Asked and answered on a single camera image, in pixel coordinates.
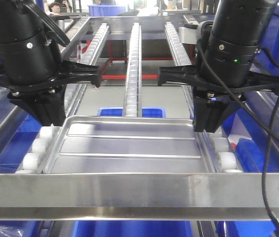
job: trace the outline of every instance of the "person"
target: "person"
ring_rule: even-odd
[[[47,3],[47,0],[44,0],[44,12],[49,12],[49,4]]]
[[[61,5],[58,2],[53,2],[49,5],[49,10],[53,13],[60,13]]]
[[[71,12],[71,5],[69,0],[55,0],[61,5],[61,12]]]

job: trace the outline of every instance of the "black bracket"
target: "black bracket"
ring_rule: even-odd
[[[240,105],[229,97],[224,87],[207,82],[200,77],[194,65],[160,68],[158,85],[171,82],[193,87],[194,129],[197,132],[202,132],[204,129],[207,132],[215,132],[240,108]],[[277,94],[279,77],[249,72],[243,86],[229,89],[244,103],[244,93],[248,91],[273,91]]]
[[[66,118],[64,96],[67,84],[90,82],[99,87],[101,80],[98,66],[63,61],[54,75],[42,83],[14,85],[0,64],[0,86],[10,89],[10,102],[27,111],[43,126],[63,124]]]

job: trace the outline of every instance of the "gray floor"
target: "gray floor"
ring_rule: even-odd
[[[101,86],[94,90],[87,87],[77,115],[95,116],[102,107],[123,107],[123,86]],[[180,86],[143,86],[143,107],[162,107],[167,118],[188,119],[190,114]]]
[[[142,74],[157,74],[159,67],[171,67],[172,61],[143,61]],[[127,65],[123,62],[108,66],[105,75],[125,75]],[[142,106],[162,107],[167,118],[188,119],[190,113],[180,86],[157,86],[157,80],[142,81]],[[123,107],[125,80],[105,80],[99,90],[89,85],[77,115],[95,116],[102,107]]]

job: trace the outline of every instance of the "aluminum tray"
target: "aluminum tray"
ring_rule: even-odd
[[[192,120],[69,117],[44,173],[207,172]]]

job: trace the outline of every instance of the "blue bin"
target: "blue bin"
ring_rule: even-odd
[[[42,125],[28,115],[17,132],[39,132],[41,128]]]
[[[89,16],[117,16],[122,12],[126,12],[125,6],[89,5]]]
[[[104,107],[98,110],[98,116],[122,116],[123,108]],[[144,118],[165,118],[166,111],[161,107],[143,107],[142,116]]]
[[[189,221],[76,221],[70,237],[193,237]]]

